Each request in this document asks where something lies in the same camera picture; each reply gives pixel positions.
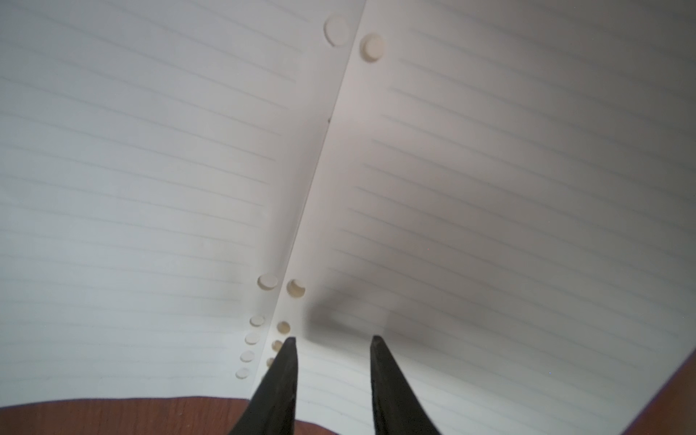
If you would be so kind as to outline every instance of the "white paper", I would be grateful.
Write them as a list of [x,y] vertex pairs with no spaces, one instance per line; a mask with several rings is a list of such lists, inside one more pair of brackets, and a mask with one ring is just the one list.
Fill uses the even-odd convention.
[[444,434],[621,433],[696,346],[695,43],[631,2],[369,0],[274,316],[297,418],[370,433],[381,334]]
[[362,7],[0,4],[0,406],[251,394]]

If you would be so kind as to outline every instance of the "lined paper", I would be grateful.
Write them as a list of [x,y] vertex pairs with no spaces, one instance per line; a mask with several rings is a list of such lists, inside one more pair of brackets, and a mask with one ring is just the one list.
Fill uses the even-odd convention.
[[0,5],[0,406],[251,394],[362,7]]
[[618,434],[694,349],[696,28],[651,4],[367,2],[274,315],[298,418],[372,430],[381,334],[444,434]]

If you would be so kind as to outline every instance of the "wooden table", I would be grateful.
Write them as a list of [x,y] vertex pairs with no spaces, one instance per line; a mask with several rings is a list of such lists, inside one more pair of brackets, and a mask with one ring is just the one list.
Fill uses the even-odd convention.
[[[0,435],[226,435],[246,400],[66,400],[0,409]],[[297,422],[295,434],[332,432]],[[696,352],[624,435],[696,434]]]

